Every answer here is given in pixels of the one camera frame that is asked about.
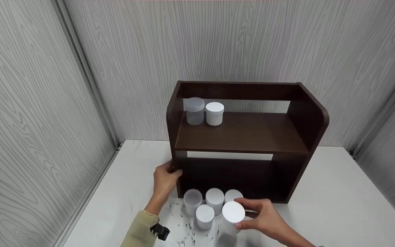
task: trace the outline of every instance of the marble surface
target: marble surface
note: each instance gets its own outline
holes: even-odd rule
[[[125,141],[64,247],[119,247],[152,195],[155,167],[170,157],[168,142]],[[171,233],[155,246],[281,246],[254,230],[236,237],[224,234],[220,215],[210,230],[200,230],[182,205],[173,192],[160,213],[161,224]],[[290,203],[275,206],[317,246],[395,246],[395,210],[341,147],[318,147]]]

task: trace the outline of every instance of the white table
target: white table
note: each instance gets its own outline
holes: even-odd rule
[[[155,167],[170,158],[169,142],[125,141],[64,246],[119,247],[152,194]],[[315,245],[395,246],[395,210],[342,147],[318,147],[290,203],[276,208]],[[254,230],[229,237],[219,219],[211,230],[199,230],[174,196],[160,217],[171,233],[158,247],[280,246]]]

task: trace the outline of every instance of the white lid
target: white lid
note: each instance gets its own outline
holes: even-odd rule
[[[187,111],[202,111],[205,107],[205,101],[199,97],[185,98],[184,102]]]
[[[233,201],[235,198],[243,197],[240,191],[236,189],[230,189],[225,193],[225,202]]]
[[[210,222],[214,219],[214,209],[206,204],[200,205],[196,210],[196,217],[201,222]]]
[[[219,115],[224,112],[224,106],[219,102],[210,102],[206,106],[207,114],[210,115]]]
[[[223,217],[230,223],[241,222],[245,219],[246,213],[243,206],[238,202],[227,202],[222,209]]]
[[[217,188],[209,189],[205,196],[205,200],[207,200],[207,203],[214,205],[222,204],[224,200],[223,192]]]

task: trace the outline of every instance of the wooden shelf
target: wooden shelf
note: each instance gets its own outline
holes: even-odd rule
[[[189,125],[183,99],[290,101],[285,114],[223,114],[219,126]],[[248,198],[288,203],[329,124],[327,110],[302,83],[178,81],[167,106],[171,157],[188,189],[238,189]],[[271,161],[191,158],[187,151],[269,153]]]
[[[223,114],[219,126],[189,125],[184,114],[176,141],[178,151],[307,154],[287,114]]]
[[[276,183],[281,176],[271,161],[187,158],[178,167],[187,171],[180,178],[181,189],[197,189],[203,196],[211,188],[224,193],[237,189],[245,198],[269,198],[274,203],[285,203],[290,189]]]

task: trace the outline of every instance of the hand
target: hand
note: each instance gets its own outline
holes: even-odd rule
[[[171,161],[168,161],[156,167],[155,172],[153,173],[153,195],[146,206],[146,211],[148,211],[149,213],[155,215],[159,214],[162,206],[169,199],[169,194],[176,186],[178,178],[182,175],[182,170],[177,170],[170,173],[172,168],[173,167]]]
[[[244,220],[237,223],[235,225],[237,229],[258,230],[281,244],[290,247],[314,247],[313,244],[287,225],[270,200],[237,198],[235,201],[243,205],[245,209],[254,211],[246,212],[246,216],[251,217],[252,220]]]

